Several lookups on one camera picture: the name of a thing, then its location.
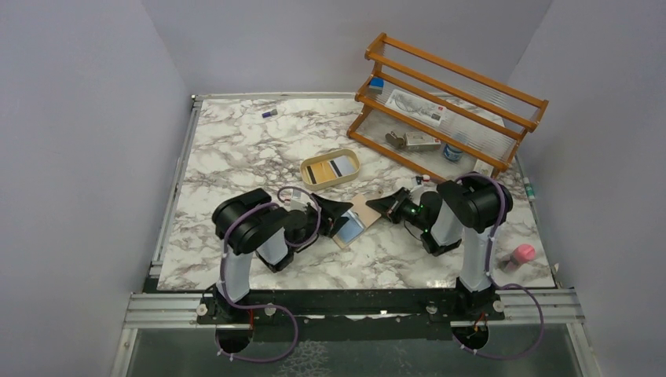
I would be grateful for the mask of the beige card holder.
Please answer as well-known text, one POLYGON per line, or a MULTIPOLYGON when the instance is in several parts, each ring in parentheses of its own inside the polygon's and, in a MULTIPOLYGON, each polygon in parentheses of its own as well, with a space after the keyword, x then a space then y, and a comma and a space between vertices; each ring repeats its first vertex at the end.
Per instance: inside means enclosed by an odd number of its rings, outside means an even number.
MULTIPOLYGON (((379 213, 375 212, 374 210, 365 205, 366 201, 367 198, 363 194, 358 194, 350 200, 350 202, 353 204, 353 207, 350 210, 356 212, 359 215, 361 221, 365 225, 365 231, 360 236, 362 236, 381 217, 379 213)), ((340 249, 345 249, 351 244, 351 243, 349 243, 348 245, 342 244, 338 240, 336 235, 332 239, 340 249)))

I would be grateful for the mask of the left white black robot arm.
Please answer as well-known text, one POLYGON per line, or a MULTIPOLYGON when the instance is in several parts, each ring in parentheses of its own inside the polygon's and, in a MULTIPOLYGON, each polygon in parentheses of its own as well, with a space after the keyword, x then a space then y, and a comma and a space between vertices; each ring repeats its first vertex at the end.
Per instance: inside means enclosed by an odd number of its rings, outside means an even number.
POLYGON ((233 305, 249 294, 254 257, 277 273, 320 238, 333 238, 350 221, 351 202, 326 199, 295 186, 274 198, 257 188, 218 205, 211 220, 222 242, 217 289, 233 305))

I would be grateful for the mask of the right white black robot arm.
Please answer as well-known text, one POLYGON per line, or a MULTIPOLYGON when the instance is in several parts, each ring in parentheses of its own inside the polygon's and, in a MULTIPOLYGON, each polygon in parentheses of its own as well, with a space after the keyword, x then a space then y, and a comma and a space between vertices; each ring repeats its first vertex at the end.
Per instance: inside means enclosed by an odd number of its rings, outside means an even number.
POLYGON ((513 209, 510 191, 495 179, 472 172, 424 191, 418 201, 413 193, 400 188, 366 205, 381 218, 418 229, 428 254, 440 256, 462 246, 459 285, 470 293, 488 290, 495 283, 490 262, 496 234, 513 209))

